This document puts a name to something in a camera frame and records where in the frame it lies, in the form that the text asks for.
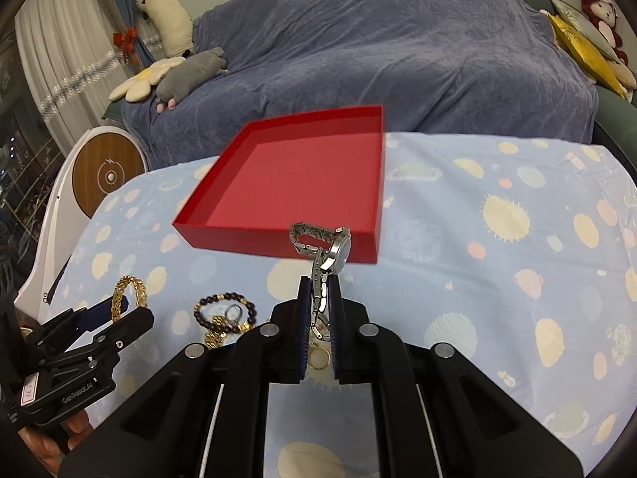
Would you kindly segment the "silver metal wristwatch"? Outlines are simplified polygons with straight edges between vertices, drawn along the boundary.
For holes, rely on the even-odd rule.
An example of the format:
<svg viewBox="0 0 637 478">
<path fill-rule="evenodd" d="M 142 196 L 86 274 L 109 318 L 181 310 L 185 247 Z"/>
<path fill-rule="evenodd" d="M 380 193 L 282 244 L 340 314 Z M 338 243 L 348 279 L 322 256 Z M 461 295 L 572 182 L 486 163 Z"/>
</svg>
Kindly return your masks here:
<svg viewBox="0 0 637 478">
<path fill-rule="evenodd" d="M 346 265 L 351 251 L 351 231 L 348 227 L 328 229 L 296 222 L 289 230 L 289 239 L 299 255 L 312 259 L 312 306 L 310 329 L 317 341 L 330 340 L 327 280 L 338 275 Z"/>
</svg>

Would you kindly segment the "light blue planet tablecloth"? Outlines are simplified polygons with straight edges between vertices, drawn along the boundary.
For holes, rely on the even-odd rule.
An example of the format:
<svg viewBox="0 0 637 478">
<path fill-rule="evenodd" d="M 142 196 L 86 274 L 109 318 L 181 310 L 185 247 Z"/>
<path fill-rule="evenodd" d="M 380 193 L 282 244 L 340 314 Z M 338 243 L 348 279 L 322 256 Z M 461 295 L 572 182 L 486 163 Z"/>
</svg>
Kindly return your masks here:
<svg viewBox="0 0 637 478">
<path fill-rule="evenodd" d="M 99 423 L 203 329 L 193 304 L 252 300 L 260 319 L 296 295 L 303 259 L 201 251 L 173 219 L 211 168 L 139 176 L 84 230 L 50 318 L 141 278 L 156 317 L 124 350 Z M 343 295 L 404 341 L 447 342 L 592 470 L 636 407 L 636 187 L 604 147 L 552 139 L 393 133 L 385 141 L 379 260 L 349 264 Z"/>
</svg>

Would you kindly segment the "red shallow tray box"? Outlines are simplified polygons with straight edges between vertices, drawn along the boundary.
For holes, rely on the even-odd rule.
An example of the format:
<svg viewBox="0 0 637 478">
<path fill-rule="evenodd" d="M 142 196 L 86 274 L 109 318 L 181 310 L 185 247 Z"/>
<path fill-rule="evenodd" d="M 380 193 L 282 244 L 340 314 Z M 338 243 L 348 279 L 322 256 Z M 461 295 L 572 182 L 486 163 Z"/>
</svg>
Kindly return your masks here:
<svg viewBox="0 0 637 478">
<path fill-rule="evenodd" d="M 294 258 L 297 222 L 351 231 L 350 259 L 377 262 L 384 180 L 380 106 L 248 123 L 173 221 L 193 247 Z"/>
</svg>

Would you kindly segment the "grey plush toy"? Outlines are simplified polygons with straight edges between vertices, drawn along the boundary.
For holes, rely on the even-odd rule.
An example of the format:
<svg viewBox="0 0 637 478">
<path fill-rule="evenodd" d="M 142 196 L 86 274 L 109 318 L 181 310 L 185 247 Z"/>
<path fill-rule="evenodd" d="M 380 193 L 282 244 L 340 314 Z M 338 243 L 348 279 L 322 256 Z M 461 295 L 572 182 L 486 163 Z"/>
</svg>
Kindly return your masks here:
<svg viewBox="0 0 637 478">
<path fill-rule="evenodd" d="M 156 112 L 174 109 L 193 90 L 215 76 L 228 72 L 227 61 L 221 47 L 202 51 L 187 57 L 179 66 L 170 70 L 156 88 Z"/>
</svg>

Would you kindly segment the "red bow tieback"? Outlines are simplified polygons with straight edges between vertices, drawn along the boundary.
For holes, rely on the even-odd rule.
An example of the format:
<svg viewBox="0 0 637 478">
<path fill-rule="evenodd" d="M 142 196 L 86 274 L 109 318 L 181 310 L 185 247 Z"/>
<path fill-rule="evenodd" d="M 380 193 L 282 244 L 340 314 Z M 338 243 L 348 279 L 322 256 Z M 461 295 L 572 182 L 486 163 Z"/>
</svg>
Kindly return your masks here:
<svg viewBox="0 0 637 478">
<path fill-rule="evenodd" d="M 129 27 L 125 32 L 114 32 L 112 42 L 120 50 L 124 62 L 138 66 L 141 61 L 136 51 L 136 38 L 136 29 Z"/>
</svg>

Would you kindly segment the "white sheer curtain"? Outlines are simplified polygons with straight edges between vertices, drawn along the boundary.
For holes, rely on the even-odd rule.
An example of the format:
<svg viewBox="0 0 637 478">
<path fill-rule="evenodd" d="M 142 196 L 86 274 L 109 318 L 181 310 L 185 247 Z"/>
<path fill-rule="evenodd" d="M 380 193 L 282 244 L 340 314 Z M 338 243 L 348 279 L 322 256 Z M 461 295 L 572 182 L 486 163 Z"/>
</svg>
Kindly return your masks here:
<svg viewBox="0 0 637 478">
<path fill-rule="evenodd" d="M 40 116 L 69 153 L 102 124 L 110 92 L 134 73 L 112 44 L 100 0 L 25 0 L 15 32 L 21 65 Z"/>
</svg>

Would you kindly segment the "cream sheep plush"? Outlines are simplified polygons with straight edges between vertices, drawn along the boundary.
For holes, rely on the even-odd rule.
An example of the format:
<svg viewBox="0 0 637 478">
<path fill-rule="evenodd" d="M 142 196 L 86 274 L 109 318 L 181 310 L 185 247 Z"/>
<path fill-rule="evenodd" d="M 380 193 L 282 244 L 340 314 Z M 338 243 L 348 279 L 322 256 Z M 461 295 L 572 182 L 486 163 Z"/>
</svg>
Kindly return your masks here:
<svg viewBox="0 0 637 478">
<path fill-rule="evenodd" d="M 178 0 L 135 0 L 145 20 L 159 32 L 167 57 L 187 56 L 194 50 L 193 21 Z"/>
</svg>

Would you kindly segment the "dark green sofa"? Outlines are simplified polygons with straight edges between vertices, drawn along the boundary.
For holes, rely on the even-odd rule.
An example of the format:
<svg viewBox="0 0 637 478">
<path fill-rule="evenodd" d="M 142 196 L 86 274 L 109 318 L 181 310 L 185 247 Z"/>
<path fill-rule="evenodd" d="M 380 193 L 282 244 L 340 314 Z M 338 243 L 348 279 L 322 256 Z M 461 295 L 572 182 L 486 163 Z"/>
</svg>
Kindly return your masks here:
<svg viewBox="0 0 637 478">
<path fill-rule="evenodd" d="M 525 0 L 534 10 L 554 11 L 551 0 Z M 595 118 L 593 143 L 605 146 L 636 180 L 636 101 L 630 104 L 608 88 L 597 85 L 599 106 Z M 121 102 L 109 104 L 103 114 L 103 125 L 125 128 Z"/>
</svg>

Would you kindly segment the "purple-blue sofa blanket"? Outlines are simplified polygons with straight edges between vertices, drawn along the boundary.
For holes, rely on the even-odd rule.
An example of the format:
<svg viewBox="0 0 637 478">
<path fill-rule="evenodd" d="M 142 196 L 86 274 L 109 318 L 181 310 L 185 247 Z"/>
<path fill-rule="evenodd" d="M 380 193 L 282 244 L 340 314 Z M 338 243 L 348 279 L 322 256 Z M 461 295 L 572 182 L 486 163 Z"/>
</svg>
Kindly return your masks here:
<svg viewBox="0 0 637 478">
<path fill-rule="evenodd" d="M 220 154 L 252 121 L 365 105 L 390 132 L 593 137 L 598 93 L 525 0 L 231 0 L 193 42 L 227 73 L 172 110 L 122 107 L 154 168 Z"/>
</svg>

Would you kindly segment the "cream pillow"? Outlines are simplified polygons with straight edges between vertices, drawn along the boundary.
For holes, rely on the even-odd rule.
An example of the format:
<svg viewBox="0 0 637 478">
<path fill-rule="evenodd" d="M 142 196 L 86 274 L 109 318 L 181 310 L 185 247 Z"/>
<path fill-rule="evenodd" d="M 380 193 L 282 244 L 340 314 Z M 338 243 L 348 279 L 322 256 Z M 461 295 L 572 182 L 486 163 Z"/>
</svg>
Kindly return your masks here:
<svg viewBox="0 0 637 478">
<path fill-rule="evenodd" d="M 606 58 L 609 66 L 617 77 L 617 80 L 626 88 L 627 95 L 630 91 L 635 90 L 636 88 L 636 79 L 635 76 L 631 74 L 631 72 L 621 63 L 615 63 L 610 61 L 610 59 Z"/>
</svg>

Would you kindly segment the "gold satin pillow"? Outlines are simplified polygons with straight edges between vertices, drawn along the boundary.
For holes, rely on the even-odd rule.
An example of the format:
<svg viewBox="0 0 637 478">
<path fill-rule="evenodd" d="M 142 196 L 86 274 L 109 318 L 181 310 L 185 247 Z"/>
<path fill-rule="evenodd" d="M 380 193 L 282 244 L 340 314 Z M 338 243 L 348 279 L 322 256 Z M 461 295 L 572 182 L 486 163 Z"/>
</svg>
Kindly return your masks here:
<svg viewBox="0 0 637 478">
<path fill-rule="evenodd" d="M 617 80 L 607 60 L 597 50 L 597 47 L 562 18 L 547 12 L 544 15 L 551 23 L 557 41 L 566 48 L 575 62 L 597 82 L 605 85 L 606 88 L 622 98 L 626 98 L 626 88 Z"/>
</svg>

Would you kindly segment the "silver grey pillow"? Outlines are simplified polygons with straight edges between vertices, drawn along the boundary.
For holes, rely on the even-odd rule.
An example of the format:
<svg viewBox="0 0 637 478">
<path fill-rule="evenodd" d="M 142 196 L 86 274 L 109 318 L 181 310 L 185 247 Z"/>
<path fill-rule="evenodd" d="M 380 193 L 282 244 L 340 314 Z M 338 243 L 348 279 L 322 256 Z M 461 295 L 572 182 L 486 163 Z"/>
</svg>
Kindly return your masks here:
<svg viewBox="0 0 637 478">
<path fill-rule="evenodd" d="M 559 16 L 583 35 L 588 41 L 600 50 L 600 53 L 610 61 L 619 63 L 620 59 L 614 54 L 609 43 L 593 25 L 590 19 L 583 13 L 561 0 L 551 0 Z"/>
</svg>

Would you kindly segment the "red monkey plush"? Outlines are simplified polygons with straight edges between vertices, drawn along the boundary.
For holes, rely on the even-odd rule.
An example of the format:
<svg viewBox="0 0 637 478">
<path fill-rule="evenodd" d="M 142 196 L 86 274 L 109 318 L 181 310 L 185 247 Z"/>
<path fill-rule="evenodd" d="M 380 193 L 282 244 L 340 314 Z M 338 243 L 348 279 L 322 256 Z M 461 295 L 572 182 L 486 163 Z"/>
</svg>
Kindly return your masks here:
<svg viewBox="0 0 637 478">
<path fill-rule="evenodd" d="M 623 41 L 617 33 L 617 9 L 612 0 L 581 0 L 581 9 L 609 43 L 614 54 L 625 66 L 628 57 L 622 51 Z"/>
</svg>

